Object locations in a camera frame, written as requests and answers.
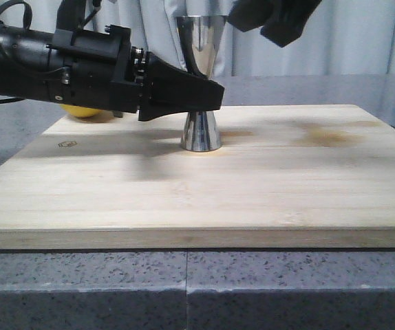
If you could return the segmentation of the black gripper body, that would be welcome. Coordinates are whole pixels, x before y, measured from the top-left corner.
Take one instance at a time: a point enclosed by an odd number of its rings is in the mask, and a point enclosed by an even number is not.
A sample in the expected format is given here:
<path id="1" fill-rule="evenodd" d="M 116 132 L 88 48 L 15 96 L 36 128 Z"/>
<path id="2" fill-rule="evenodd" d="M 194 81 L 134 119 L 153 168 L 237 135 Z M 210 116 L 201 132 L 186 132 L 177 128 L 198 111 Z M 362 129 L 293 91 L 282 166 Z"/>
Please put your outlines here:
<path id="1" fill-rule="evenodd" d="M 131 30 L 111 25 L 103 34 L 56 28 L 50 44 L 49 67 L 67 68 L 64 77 L 47 84 L 52 102 L 136 113 L 141 84 L 134 74 Z"/>

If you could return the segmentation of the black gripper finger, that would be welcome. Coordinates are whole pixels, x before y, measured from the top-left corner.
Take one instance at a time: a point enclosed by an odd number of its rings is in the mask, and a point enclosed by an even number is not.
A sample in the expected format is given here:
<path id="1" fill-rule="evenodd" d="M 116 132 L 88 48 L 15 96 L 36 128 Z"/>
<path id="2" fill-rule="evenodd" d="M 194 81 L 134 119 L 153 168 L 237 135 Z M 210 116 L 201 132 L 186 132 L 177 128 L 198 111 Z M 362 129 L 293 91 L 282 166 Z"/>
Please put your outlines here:
<path id="1" fill-rule="evenodd" d="M 148 122 L 176 113 L 220 109 L 224 87 L 146 55 L 138 119 Z"/>
<path id="2" fill-rule="evenodd" d="M 275 1 L 234 1 L 227 21 L 241 32 L 247 32 L 263 26 L 279 7 L 279 2 Z"/>
<path id="3" fill-rule="evenodd" d="M 279 47 L 297 40 L 321 0 L 270 1 L 272 10 L 260 34 Z"/>

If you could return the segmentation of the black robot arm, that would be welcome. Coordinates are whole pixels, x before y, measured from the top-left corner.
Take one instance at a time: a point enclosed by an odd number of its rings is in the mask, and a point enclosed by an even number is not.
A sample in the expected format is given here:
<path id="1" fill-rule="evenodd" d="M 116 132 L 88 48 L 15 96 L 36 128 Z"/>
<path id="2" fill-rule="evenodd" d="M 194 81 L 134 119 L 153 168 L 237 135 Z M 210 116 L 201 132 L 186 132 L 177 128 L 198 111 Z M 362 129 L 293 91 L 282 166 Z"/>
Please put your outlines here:
<path id="1" fill-rule="evenodd" d="M 136 49 L 130 36 L 113 25 L 55 46 L 51 33 L 0 23 L 0 95 L 137 113 L 143 122 L 221 107 L 223 86 Z"/>

